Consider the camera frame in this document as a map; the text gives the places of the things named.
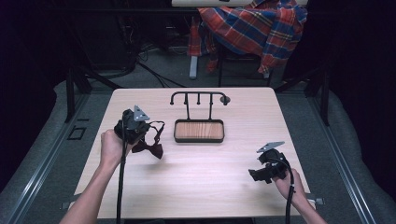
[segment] human arm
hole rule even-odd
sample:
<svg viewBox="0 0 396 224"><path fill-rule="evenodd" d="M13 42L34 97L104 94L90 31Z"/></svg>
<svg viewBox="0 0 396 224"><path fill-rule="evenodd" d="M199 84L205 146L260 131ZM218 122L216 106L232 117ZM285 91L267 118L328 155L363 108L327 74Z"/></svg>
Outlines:
<svg viewBox="0 0 396 224"><path fill-rule="evenodd" d="M294 194L291 200L291 204L301 214L306 223L311 224L322 224L327 223L317 212L317 210L311 205L306 199L304 186L300 178L300 174L295 170L291 169L294 176ZM284 179L274 178L273 179L280 194L287 199L290 188L290 174L287 171L287 175Z"/></svg>
<svg viewBox="0 0 396 224"><path fill-rule="evenodd" d="M122 140L113 130L101 134L101 160L87 188L66 213L61 223L96 223L99 208L108 182L120 164ZM133 146L128 145L127 153Z"/></svg>

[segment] rectangular tray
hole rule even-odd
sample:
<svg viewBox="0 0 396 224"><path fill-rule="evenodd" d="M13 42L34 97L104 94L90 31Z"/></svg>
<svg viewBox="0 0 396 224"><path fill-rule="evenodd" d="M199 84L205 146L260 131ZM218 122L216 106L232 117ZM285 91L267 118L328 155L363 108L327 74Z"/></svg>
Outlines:
<svg viewBox="0 0 396 224"><path fill-rule="evenodd" d="M178 119L174 137L178 143L221 143L224 123L221 119Z"/></svg>

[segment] red plaid shirt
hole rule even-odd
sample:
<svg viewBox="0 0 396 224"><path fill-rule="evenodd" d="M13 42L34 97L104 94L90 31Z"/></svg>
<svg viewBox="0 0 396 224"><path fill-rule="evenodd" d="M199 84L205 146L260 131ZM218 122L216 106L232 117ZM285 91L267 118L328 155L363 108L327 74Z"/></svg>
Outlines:
<svg viewBox="0 0 396 224"><path fill-rule="evenodd" d="M198 10L203 22L192 21L188 54L217 55L216 39L235 53L261 56L261 73L286 63L302 37L307 15L295 0L254 0L243 8Z"/></svg>

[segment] gray carpet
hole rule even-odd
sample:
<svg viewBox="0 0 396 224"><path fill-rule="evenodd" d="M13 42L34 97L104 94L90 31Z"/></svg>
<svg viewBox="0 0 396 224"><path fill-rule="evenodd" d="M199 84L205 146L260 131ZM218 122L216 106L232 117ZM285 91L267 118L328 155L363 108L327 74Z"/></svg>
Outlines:
<svg viewBox="0 0 396 224"><path fill-rule="evenodd" d="M162 76L169 77L188 87L217 87L218 76L216 73L207 74L205 72L205 62L207 62L207 58L200 59L198 78L195 80L189 79L190 58L180 52L180 49L177 49L177 53L151 51L148 53L147 61L142 63ZM231 73L233 65L227 66L231 67L227 73ZM140 66L137 66L130 75L111 80L126 88L162 87L156 77ZM273 85L277 85L279 80L280 78L276 77ZM247 86L258 84L254 80L252 82L238 80L237 82ZM44 176L45 181L42 186L39 186L38 193L33 195L31 203L27 204L27 212L21 214L19 220L22 220L22 223L57 223L66 212L59 209L60 205L66 202L75 191L111 95L111 90L108 87L95 80L91 80L91 83L92 94L84 96L77 93L79 101L86 102L86 104L80 108L71 124L76 128L85 128L85 133L80 140L67 140L69 134L67 133L65 139L61 141L59 153L55 156L56 160L50 167L48 175ZM316 100L305 98L301 90L301 87L298 86L286 93L278 94L277 97L311 192L325 199L324 205L318 205L318 211L329 223L361 223L360 214L351 200L345 180L336 167L332 146L320 125L321 121L318 119L318 112L315 109ZM58 102L48 123L38 136L20 169L0 195L1 223L7 223L31 176L51 151L56 136L64 130L66 110L64 83L60 84L56 91ZM394 223L396 204L375 184L370 172L362 163L357 136L342 105L333 94L331 94L330 100L329 120L330 131L361 187L362 194L365 196L376 223ZM254 218L254 221L257 224L283 223L284 218L260 217ZM293 217L291 221L291 223L304 223L300 217ZM100 220L98 223L115 223L115 220Z"/></svg>

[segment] plaid shirt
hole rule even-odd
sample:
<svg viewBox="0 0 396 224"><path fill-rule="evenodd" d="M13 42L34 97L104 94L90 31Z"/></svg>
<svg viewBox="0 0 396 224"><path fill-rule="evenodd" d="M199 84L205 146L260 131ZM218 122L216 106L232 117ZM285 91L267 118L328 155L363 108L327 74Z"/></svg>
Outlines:
<svg viewBox="0 0 396 224"><path fill-rule="evenodd" d="M300 41L307 11L295 0L254 0L243 8L201 7L191 23L188 54L211 54L217 61L216 39L237 54L262 57L259 72L286 63Z"/></svg>

